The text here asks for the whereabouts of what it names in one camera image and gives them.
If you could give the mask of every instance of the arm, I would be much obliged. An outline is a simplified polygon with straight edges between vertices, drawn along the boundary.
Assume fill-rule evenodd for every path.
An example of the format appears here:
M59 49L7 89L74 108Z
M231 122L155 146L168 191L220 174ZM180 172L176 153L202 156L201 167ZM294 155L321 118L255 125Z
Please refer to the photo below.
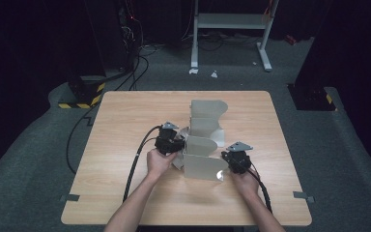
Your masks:
M147 153L146 177L108 221L105 232L136 230L154 186L176 156L177 153L164 156L156 149Z
M258 182L248 172L231 173L237 191L242 196L261 232L285 231L258 195Z

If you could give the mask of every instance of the hand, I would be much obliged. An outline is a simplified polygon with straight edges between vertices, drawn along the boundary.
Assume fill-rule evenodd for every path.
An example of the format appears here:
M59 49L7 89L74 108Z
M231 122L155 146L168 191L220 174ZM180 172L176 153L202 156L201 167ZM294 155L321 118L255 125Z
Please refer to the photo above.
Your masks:
M258 173L256 171L252 170L251 168L249 170L258 177ZM244 198L258 196L258 181L255 180L255 178L250 173L245 172L243 174L239 174L231 172L231 177L234 181L234 185L236 186L237 191L240 193L241 196L243 196Z
M177 153L172 153L167 156L160 153L157 149L153 149L147 153L147 167L149 169L148 176L154 177L156 180L168 170L171 162L176 158Z

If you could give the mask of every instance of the wooden table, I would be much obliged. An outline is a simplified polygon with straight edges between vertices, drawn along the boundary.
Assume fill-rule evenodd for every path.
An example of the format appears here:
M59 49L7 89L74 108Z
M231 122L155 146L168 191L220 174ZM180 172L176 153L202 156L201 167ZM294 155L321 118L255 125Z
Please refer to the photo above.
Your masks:
M225 144L236 141L254 147L247 151L268 189L273 213L282 225L308 225L311 215L297 172L279 125L271 96L263 91L226 92L107 92L87 142L71 194L65 224L106 224L121 205L126 181L136 150L144 135L166 121L180 128L189 125L191 100L223 100L228 111L219 124L225 130ZM157 136L158 131L150 135ZM147 173L146 153L137 163L132 192ZM212 157L220 159L218 148ZM224 182L184 177L184 171L170 168L155 186L140 224L143 225L252 225L255 222L238 195L229 174Z

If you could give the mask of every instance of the shelf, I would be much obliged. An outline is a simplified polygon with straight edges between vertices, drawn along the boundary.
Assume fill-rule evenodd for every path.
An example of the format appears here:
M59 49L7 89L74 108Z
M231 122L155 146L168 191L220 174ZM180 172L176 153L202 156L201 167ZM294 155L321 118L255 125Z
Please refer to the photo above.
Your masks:
M262 14L199 14L198 28L265 29Z

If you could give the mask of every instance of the gray carpet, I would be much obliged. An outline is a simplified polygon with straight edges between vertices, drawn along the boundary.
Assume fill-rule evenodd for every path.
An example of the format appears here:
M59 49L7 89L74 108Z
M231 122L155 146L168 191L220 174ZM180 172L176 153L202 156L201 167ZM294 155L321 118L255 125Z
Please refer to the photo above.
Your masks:
M286 227L287 231L371 231L371 159L337 92L327 88L337 111L297 111L286 86L295 82L311 43L290 46L269 41L267 52L272 72L264 72L254 43L224 44L214 51L200 49L197 75L188 74L189 48L156 46L158 51L146 56L150 67L136 87L138 91L269 91L302 188L316 200L309 204L312 224ZM200 45L210 49L218 43ZM146 63L141 61L137 76L145 67ZM211 77L214 71L217 78ZM108 82L105 89L114 90L123 80ZM121 90L127 90L129 85L126 83ZM65 225L60 220L65 202L59 199L69 193L73 181L66 162L66 144L75 123L87 111L57 107L65 87L63 84L50 93L51 108L18 137L0 160L0 231L101 231L103 228ZM97 109L93 110L89 116L95 118L96 112ZM71 140L74 169L90 134L91 127L86 124L87 120L83 120L78 125Z

